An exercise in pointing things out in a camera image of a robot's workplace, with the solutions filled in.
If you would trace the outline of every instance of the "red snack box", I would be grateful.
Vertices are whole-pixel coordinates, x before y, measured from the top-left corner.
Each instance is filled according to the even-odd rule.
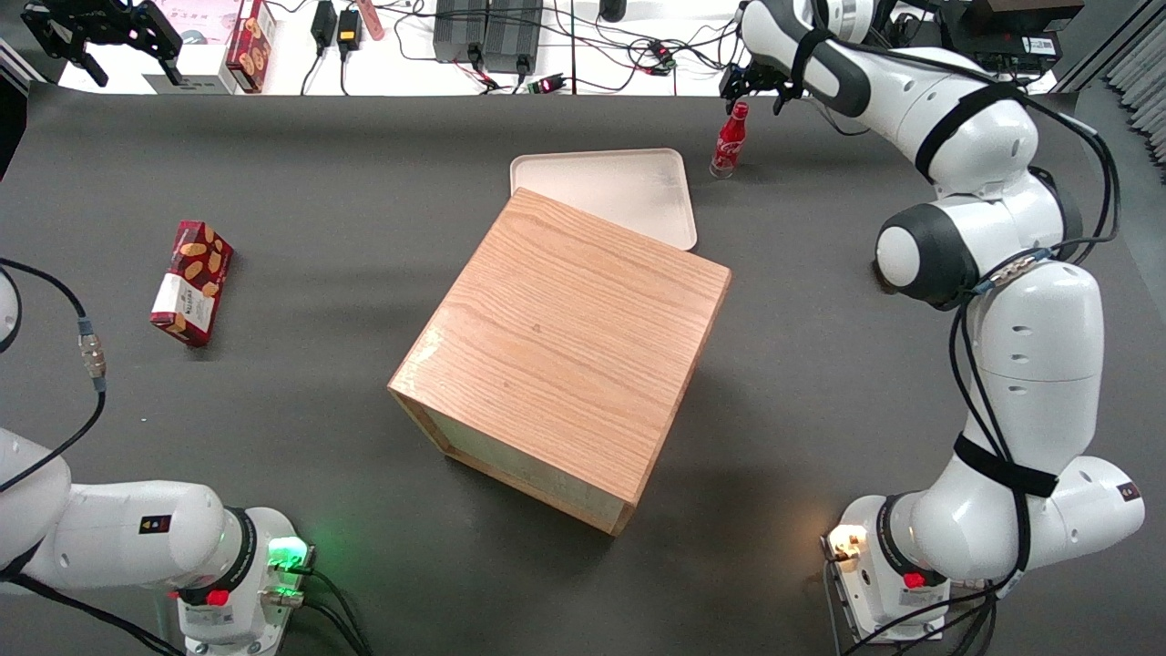
[[[149,322],[191,347],[206,346],[233,253],[202,220],[178,223],[170,268],[162,276]]]
[[[262,0],[245,0],[239,6],[231,45],[226,51],[226,68],[245,93],[259,93],[267,78],[275,40],[275,20]]]

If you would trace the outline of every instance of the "red button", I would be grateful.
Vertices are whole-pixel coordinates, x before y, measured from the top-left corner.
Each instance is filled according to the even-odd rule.
[[[226,599],[231,593],[225,590],[212,590],[206,593],[208,606],[226,606]]]

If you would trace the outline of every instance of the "white robotic arm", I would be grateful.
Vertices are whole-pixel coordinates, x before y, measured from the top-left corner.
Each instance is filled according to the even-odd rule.
[[[754,62],[869,126],[934,184],[936,200],[884,223],[876,246],[883,282],[951,308],[997,267],[1080,235],[1072,199],[1028,165],[1037,128],[1019,103],[992,98],[974,105],[969,99],[993,91],[982,79],[821,40],[821,33],[812,34],[812,1],[752,0],[739,14],[740,34]],[[829,0],[826,8],[830,31],[843,41],[863,40],[870,0]],[[816,45],[805,43],[808,36]],[[947,50],[902,51],[983,73]],[[962,110],[969,111],[958,121],[949,119]],[[1055,254],[1063,259],[1072,251]],[[1031,527],[1026,570],[1105,549],[1133,534],[1145,514],[1137,487],[1117,467],[1081,457],[1096,425],[1104,348],[1096,280],[1067,261],[1031,261],[958,311],[967,311],[976,373],[1014,465],[1051,487],[1024,496]],[[956,456],[929,489],[859,499],[828,536],[841,560],[848,615],[861,637],[939,637],[933,629],[942,627],[951,579],[1011,576],[999,595],[1019,580],[1013,572],[1021,545],[1016,484],[999,474],[1006,467],[996,463],[976,419],[986,417],[984,404],[971,398],[975,412]],[[935,608],[895,622],[929,606]]]
[[[16,287],[0,267],[0,353],[16,337],[20,310]],[[49,456],[0,429],[0,484]],[[77,485],[58,456],[0,491],[0,593],[166,591],[177,600],[188,651],[198,655],[274,654],[302,579],[278,566],[310,559],[282,514],[226,508],[206,486]]]

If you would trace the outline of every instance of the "white table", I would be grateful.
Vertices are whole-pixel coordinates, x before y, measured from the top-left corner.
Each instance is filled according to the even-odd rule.
[[[288,7],[295,8],[297,2],[288,0],[283,2]],[[344,2],[333,2],[337,9],[344,8]],[[559,8],[564,14],[559,14],[564,31],[570,31],[570,19],[566,15],[571,7],[570,0],[547,0],[543,12],[542,24],[559,29],[556,14],[553,8]],[[422,13],[433,13],[435,2],[430,1]],[[598,0],[576,0],[575,16],[581,21],[593,22],[598,15]],[[738,6],[738,0],[630,0],[627,14],[618,23],[599,23],[599,29],[595,26],[576,21],[575,35],[577,38],[598,37],[599,31],[609,40],[630,43],[637,38],[635,35],[649,35],[656,38],[675,38],[698,43],[715,38],[719,28],[725,26],[733,16]],[[311,68],[316,58],[316,45],[309,34],[316,2],[307,0],[301,3],[297,12],[288,12],[278,6],[271,5],[272,14],[279,23],[275,34],[274,54],[271,59],[271,69],[267,72],[267,84],[264,94],[295,96],[300,93],[304,76]],[[434,56],[433,51],[433,24],[431,17],[407,17],[398,24],[394,34],[394,23],[401,19],[401,13],[408,8],[401,6],[393,9],[381,9],[381,23],[386,34],[381,41],[373,41],[365,34],[360,44],[360,50],[349,56],[345,70],[345,89],[352,96],[470,96],[480,93],[485,87],[482,83],[472,79],[458,66],[450,63],[417,62],[401,56],[403,49],[409,57],[428,58]],[[899,10],[913,10],[906,5],[900,5]],[[718,56],[717,43],[700,45],[698,49],[708,57],[728,62],[733,44],[737,42],[736,35],[729,34],[723,40],[723,48]],[[570,37],[556,34],[546,27],[541,30],[539,38],[539,59],[528,82],[546,77],[553,73],[571,75],[571,48]],[[61,85],[82,91],[98,93],[154,93],[150,85],[142,78],[142,73],[157,75],[160,72],[157,62],[145,52],[139,52],[128,45],[90,45],[90,52],[110,76],[107,86],[99,87],[89,75],[77,66],[66,66],[61,76]],[[203,49],[202,52],[209,58],[222,59],[223,47],[213,45],[185,45],[183,58],[194,55],[195,49]],[[749,62],[749,54],[742,45],[737,50],[740,63]],[[633,96],[718,96],[718,84],[721,73],[702,65],[696,57],[687,51],[675,55],[677,62],[674,76],[655,77],[645,72],[631,75],[631,71],[618,63],[630,64],[625,51],[619,49],[598,50],[583,42],[576,41],[575,62],[577,76],[586,82],[607,87],[619,87],[626,82],[627,85],[620,93]],[[517,82],[514,75],[491,75],[498,84],[504,86],[513,85]],[[1052,73],[1046,75],[1040,80],[1030,85],[1028,91],[1041,93],[1052,89],[1055,83]],[[577,85],[578,93],[611,93],[588,84]],[[507,93],[510,89],[496,91],[494,93]],[[340,91],[340,57],[339,50],[333,45],[325,52],[324,59],[312,73],[308,94],[310,96],[339,96]]]

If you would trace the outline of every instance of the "white lid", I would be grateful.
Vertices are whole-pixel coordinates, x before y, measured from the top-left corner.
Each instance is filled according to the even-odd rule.
[[[521,155],[511,193],[519,186],[684,251],[696,245],[684,160],[672,148]]]

